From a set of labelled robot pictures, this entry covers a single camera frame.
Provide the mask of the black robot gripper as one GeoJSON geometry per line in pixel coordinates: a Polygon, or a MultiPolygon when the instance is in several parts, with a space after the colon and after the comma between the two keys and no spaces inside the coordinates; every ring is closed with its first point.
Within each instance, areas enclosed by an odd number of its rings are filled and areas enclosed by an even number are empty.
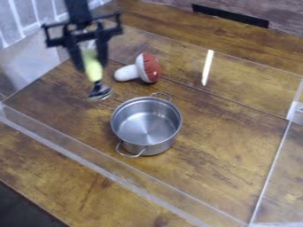
{"type": "Polygon", "coordinates": [[[45,32],[46,47],[66,47],[74,68],[83,72],[84,63],[79,43],[95,39],[99,62],[105,67],[108,65],[108,40],[123,32],[121,13],[93,15],[89,10],[88,0],[64,0],[64,4],[68,10],[68,18],[41,26],[45,32]],[[104,28],[99,21],[108,18],[115,19],[116,26],[104,28]],[[52,38],[49,29],[58,27],[62,29],[61,36],[52,38]]]}

